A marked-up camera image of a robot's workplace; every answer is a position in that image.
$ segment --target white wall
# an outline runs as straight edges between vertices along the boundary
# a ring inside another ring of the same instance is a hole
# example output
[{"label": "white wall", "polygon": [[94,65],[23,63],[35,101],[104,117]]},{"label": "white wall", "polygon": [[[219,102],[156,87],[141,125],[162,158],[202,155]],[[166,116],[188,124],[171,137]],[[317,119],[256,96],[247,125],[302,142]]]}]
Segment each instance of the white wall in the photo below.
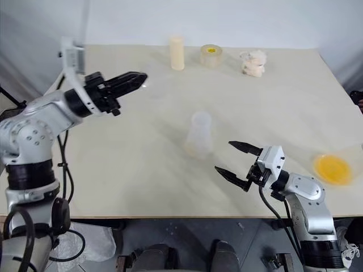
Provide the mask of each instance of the white wall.
[{"label": "white wall", "polygon": [[61,71],[62,35],[83,40],[86,33],[88,44],[165,45],[178,33],[187,45],[319,48],[339,82],[357,88],[362,13],[362,0],[2,0],[0,80],[6,58],[32,95],[43,93]]}]

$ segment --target floor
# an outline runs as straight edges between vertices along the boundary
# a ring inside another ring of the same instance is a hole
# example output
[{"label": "floor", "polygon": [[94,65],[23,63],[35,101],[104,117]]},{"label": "floor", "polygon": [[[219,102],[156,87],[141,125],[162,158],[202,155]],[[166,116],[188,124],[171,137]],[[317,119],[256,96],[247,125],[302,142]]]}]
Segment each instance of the floor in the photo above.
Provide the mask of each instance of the floor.
[{"label": "floor", "polygon": [[[271,220],[262,219],[135,219],[127,221],[123,240],[117,242],[122,244],[122,254],[166,243],[178,249],[179,268],[206,271],[210,246],[214,239],[220,239],[235,248],[242,272],[269,271],[261,258],[275,253],[292,253],[295,271],[302,271],[285,232],[273,230],[270,223]],[[111,272],[115,271],[115,263],[116,256],[104,262],[86,261],[71,272]],[[50,263],[47,272],[57,271],[57,264]],[[354,259],[350,272],[363,272],[363,257]]]}]

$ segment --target yellow tape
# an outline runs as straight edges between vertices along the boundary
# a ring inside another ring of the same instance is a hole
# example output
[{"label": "yellow tape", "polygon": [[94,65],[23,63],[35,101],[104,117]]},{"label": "yellow tape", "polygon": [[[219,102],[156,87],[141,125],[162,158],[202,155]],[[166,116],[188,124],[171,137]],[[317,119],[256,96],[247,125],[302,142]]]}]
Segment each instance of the yellow tape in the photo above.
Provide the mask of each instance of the yellow tape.
[{"label": "yellow tape", "polygon": [[200,48],[200,63],[206,67],[217,67],[222,61],[222,48],[214,44],[206,44]]}]

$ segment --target plastic bag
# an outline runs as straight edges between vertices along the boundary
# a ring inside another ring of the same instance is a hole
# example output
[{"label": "plastic bag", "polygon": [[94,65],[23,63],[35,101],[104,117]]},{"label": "plastic bag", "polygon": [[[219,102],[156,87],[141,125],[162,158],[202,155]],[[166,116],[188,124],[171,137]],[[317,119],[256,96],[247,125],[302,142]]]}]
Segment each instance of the plastic bag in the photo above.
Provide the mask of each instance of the plastic bag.
[{"label": "plastic bag", "polygon": [[[85,260],[103,262],[115,255],[116,244],[112,231],[107,227],[72,223],[71,230],[78,231],[86,240],[85,251],[75,260],[58,262],[58,271],[67,272]],[[82,248],[82,240],[74,233],[67,232],[59,237],[60,244],[50,255],[56,258],[69,258]]]}]

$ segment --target beige cylinder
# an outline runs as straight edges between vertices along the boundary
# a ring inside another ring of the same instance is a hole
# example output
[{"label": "beige cylinder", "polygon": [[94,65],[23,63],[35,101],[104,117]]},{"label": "beige cylinder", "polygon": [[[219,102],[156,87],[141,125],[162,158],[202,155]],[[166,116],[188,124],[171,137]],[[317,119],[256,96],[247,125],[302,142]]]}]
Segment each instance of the beige cylinder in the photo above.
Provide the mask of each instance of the beige cylinder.
[{"label": "beige cylinder", "polygon": [[169,45],[171,68],[182,71],[184,69],[184,38],[171,37]]}]

